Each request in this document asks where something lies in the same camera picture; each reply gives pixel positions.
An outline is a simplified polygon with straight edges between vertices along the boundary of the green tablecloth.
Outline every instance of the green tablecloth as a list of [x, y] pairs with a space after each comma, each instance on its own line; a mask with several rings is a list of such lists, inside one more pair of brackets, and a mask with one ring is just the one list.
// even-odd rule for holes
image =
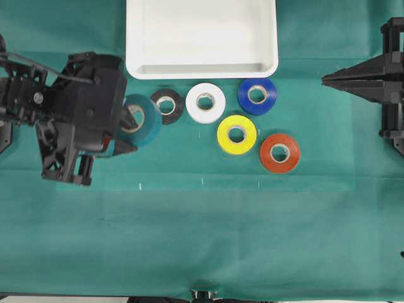
[[[269, 174], [259, 145], [225, 155], [218, 124], [185, 113], [138, 153], [96, 161], [91, 188], [67, 186], [41, 180], [23, 127], [0, 156], [0, 292], [404, 300], [404, 159], [377, 135], [378, 105], [320, 81], [379, 54], [403, 1], [279, 0], [277, 13], [279, 98], [253, 121], [260, 142], [291, 134], [299, 167]], [[74, 52], [123, 57], [125, 2], [2, 0], [0, 32], [58, 69]], [[130, 79], [127, 94], [199, 82]], [[211, 82], [239, 110], [241, 81]]]

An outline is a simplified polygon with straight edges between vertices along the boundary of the black tape roll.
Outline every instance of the black tape roll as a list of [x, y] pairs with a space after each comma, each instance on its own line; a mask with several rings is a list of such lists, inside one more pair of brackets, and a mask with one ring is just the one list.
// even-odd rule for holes
[[168, 89], [159, 90], [155, 92], [150, 98], [153, 100], [153, 102], [156, 103], [158, 108], [160, 108], [160, 104], [166, 100], [172, 101], [174, 103], [174, 109], [172, 112], [168, 114], [162, 113], [163, 124], [172, 124], [177, 122], [178, 119], [181, 118], [182, 113], [184, 112], [185, 103], [177, 92]]

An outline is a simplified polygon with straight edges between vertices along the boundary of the white tray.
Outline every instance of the white tray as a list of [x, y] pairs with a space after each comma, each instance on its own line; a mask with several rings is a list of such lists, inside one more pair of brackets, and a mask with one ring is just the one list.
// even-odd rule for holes
[[278, 67], [275, 0], [127, 0], [137, 79], [265, 78]]

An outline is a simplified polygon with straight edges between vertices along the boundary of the tape roll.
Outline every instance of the tape roll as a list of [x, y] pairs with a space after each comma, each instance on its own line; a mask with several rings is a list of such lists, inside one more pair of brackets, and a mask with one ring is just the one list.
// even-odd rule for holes
[[[202, 109], [198, 103], [201, 98], [210, 98], [212, 108]], [[186, 98], [188, 114], [198, 123], [209, 124], [217, 121], [226, 108], [226, 97], [222, 90], [210, 83], [198, 84], [188, 92]]]
[[[230, 132], [233, 129], [240, 129], [244, 133], [244, 139], [241, 142], [236, 143], [230, 139]], [[244, 116], [230, 116], [220, 123], [217, 131], [217, 141], [226, 153], [243, 155], [255, 145], [257, 129], [254, 123]]]
[[[273, 156], [273, 150], [282, 147], [285, 150], [285, 159], [278, 161]], [[297, 142], [286, 134], [269, 136], [261, 145], [259, 151], [261, 162], [266, 169], [274, 174], [286, 174], [294, 170], [299, 164], [300, 148]]]
[[[264, 99], [255, 102], [251, 99], [253, 90], [261, 90]], [[262, 79], [246, 79], [239, 87], [239, 104], [247, 113], [260, 116], [267, 113], [275, 105], [278, 94], [275, 85], [267, 78]]]
[[185, 104], [184, 100], [177, 92], [173, 90], [163, 89], [155, 92], [150, 98], [153, 102], [156, 103], [158, 108], [160, 108], [160, 105], [165, 101], [169, 101], [172, 103], [172, 111], [168, 113], [161, 112], [164, 125], [173, 124], [177, 122], [179, 118], [181, 118]]
[[141, 113], [142, 122], [135, 129], [121, 128], [117, 137], [137, 147], [149, 144], [157, 137], [162, 126], [160, 110], [153, 101], [142, 95], [127, 96], [125, 104], [133, 116], [137, 112]]

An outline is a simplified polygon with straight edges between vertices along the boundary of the orange tape roll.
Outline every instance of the orange tape roll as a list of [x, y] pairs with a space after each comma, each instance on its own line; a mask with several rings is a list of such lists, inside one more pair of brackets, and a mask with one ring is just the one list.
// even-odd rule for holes
[[[283, 148], [285, 159], [275, 159], [275, 148]], [[286, 174], [294, 170], [300, 160], [300, 148], [297, 142], [286, 134], [274, 134], [269, 136], [261, 145], [259, 151], [261, 162], [266, 169], [274, 174]]]

